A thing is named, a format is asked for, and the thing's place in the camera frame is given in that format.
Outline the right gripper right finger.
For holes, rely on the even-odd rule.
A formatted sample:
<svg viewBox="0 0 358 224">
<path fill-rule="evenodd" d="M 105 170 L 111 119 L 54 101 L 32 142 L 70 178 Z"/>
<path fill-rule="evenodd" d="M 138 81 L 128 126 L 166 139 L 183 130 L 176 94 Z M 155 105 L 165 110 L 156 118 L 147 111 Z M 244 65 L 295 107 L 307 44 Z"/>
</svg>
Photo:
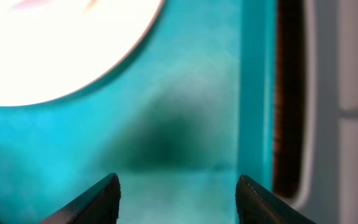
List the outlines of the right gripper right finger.
<svg viewBox="0 0 358 224">
<path fill-rule="evenodd" d="M 248 175 L 239 177 L 235 198 L 239 224 L 315 224 Z"/>
</svg>

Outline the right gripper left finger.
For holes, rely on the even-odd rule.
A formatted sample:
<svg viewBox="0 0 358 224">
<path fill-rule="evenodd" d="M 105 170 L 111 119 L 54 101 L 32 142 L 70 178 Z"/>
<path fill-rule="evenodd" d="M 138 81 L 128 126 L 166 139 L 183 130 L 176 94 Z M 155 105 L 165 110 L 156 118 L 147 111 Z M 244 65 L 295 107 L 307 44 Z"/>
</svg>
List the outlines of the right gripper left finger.
<svg viewBox="0 0 358 224">
<path fill-rule="evenodd" d="M 119 218 L 121 185 L 110 173 L 41 224 L 116 224 Z"/>
</svg>

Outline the pink plate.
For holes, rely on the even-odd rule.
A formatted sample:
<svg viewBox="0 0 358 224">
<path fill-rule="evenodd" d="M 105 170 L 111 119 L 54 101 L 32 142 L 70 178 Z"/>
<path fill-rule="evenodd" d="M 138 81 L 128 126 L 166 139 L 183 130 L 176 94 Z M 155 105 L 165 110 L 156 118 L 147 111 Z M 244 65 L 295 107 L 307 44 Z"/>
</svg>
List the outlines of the pink plate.
<svg viewBox="0 0 358 224">
<path fill-rule="evenodd" d="M 139 45 L 163 0 L 0 1 L 0 106 L 55 100 Z"/>
</svg>

